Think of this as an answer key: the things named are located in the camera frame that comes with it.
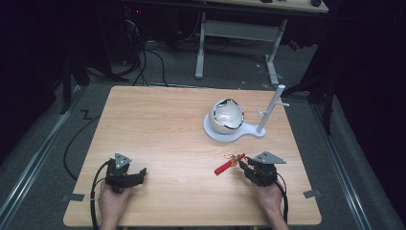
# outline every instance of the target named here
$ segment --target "bowl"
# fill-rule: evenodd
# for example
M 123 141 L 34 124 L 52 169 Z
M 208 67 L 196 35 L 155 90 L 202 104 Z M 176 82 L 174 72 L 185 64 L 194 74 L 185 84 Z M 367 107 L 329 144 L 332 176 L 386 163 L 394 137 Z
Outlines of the bowl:
M 241 127 L 244 111 L 233 99 L 222 99 L 209 112 L 210 126 L 221 134 L 230 134 Z

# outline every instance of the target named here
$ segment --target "white round base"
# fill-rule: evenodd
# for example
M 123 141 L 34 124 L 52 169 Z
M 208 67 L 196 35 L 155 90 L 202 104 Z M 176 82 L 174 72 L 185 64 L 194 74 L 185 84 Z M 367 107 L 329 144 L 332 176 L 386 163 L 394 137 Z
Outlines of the white round base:
M 216 141 L 223 142 L 223 143 L 230 143 L 236 141 L 238 138 L 244 135 L 251 135 L 256 138 L 262 138 L 266 134 L 265 128 L 262 129 L 261 132 L 257 132 L 257 127 L 254 125 L 250 125 L 247 123 L 242 123 L 242 125 L 236 129 L 233 133 L 230 134 L 221 134 L 219 132 L 216 132 L 215 130 L 212 129 L 210 126 L 210 121 L 209 121 L 209 115 L 206 115 L 203 119 L 203 128 L 206 132 L 206 134 L 213 138 Z

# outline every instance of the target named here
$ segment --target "tape piece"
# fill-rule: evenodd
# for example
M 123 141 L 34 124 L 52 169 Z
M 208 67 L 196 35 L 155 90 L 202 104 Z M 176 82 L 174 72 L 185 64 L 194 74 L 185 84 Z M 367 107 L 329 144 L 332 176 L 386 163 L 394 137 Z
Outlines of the tape piece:
M 83 201 L 83 199 L 84 199 L 84 195 L 70 194 L 70 195 L 64 195 L 60 201 L 62 201 L 62 202 L 68 202 L 70 200 Z
M 311 197 L 319 197 L 319 196 L 321 196 L 322 194 L 320 193 L 320 191 L 318 191 L 318 190 L 310 190 L 310 191 L 307 191 L 307 192 L 304 192 L 304 197 L 305 198 L 311 198 Z

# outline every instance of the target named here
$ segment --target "white stand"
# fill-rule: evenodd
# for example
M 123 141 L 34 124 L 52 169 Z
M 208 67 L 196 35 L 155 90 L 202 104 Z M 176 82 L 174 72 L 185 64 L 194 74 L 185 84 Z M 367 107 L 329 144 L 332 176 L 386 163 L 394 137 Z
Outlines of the white stand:
M 251 135 L 256 138 L 261 138 L 265 136 L 266 130 L 264 128 L 265 123 L 268 121 L 269 116 L 272 113 L 272 110 L 274 109 L 276 104 L 281 104 L 284 106 L 289 106 L 288 103 L 278 103 L 278 99 L 281 97 L 281 94 L 284 90 L 285 86 L 284 85 L 279 85 L 277 91 L 274 94 L 274 97 L 272 98 L 271 102 L 268 105 L 268 108 L 266 109 L 265 112 L 261 112 L 258 109 L 259 116 L 261 117 L 260 123 L 258 126 L 248 124 L 246 122 L 242 123 L 242 125 L 236 129 L 236 131 L 230 133 L 230 134 L 222 134 L 219 133 L 215 130 L 212 129 L 209 121 L 209 115 L 206 114 L 206 116 L 203 119 L 203 128 L 208 136 L 213 138 L 216 141 L 223 142 L 223 143 L 231 143 L 236 141 L 238 138 L 244 135 Z

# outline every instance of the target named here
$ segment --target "desk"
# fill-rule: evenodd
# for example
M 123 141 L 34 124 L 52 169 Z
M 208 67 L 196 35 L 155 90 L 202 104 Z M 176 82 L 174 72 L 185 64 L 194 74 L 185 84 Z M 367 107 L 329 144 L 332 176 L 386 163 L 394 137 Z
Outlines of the desk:
M 322 3 L 319 7 L 313 7 L 309 0 L 288 0 L 278 1 L 273 3 L 261 3 L 260 0 L 207 0 L 203 1 L 204 4 L 221 3 L 221 4 L 234 4 L 246 7 L 266 8 L 282 11 L 298 11 L 298 12 L 321 12 L 327 13 L 327 6 Z M 279 44 L 281 42 L 284 28 L 287 20 L 284 19 L 279 27 L 260 26 L 244 23 L 224 22 L 215 20 L 206 20 L 206 13 L 202 13 L 202 20 L 200 26 L 200 44 L 197 53 L 196 73 L 197 79 L 203 78 L 204 69 L 204 42 L 206 35 L 223 36 L 230 38 L 241 38 L 250 40 L 259 40 L 272 42 L 273 46 L 269 51 L 269 55 L 265 56 L 266 67 L 268 70 L 269 78 L 272 85 L 278 86 L 278 75 L 274 66 L 274 58 L 277 53 Z
M 276 106 L 262 139 L 243 136 L 232 144 L 218 143 L 203 130 L 213 103 L 233 98 L 244 109 L 246 122 L 258 124 L 256 107 L 265 109 L 274 92 L 162 87 L 113 87 L 85 158 L 64 223 L 91 226 L 89 194 L 96 171 L 119 152 L 133 159 L 129 173 L 147 168 L 143 185 L 135 187 L 120 221 L 122 226 L 265 225 L 267 220 L 250 182 L 239 167 L 219 176 L 224 153 L 254 157 L 269 150 L 285 159 L 277 165 L 287 184 L 289 224 L 318 224 L 313 197 L 283 106 Z M 101 220 L 99 207 L 96 207 Z

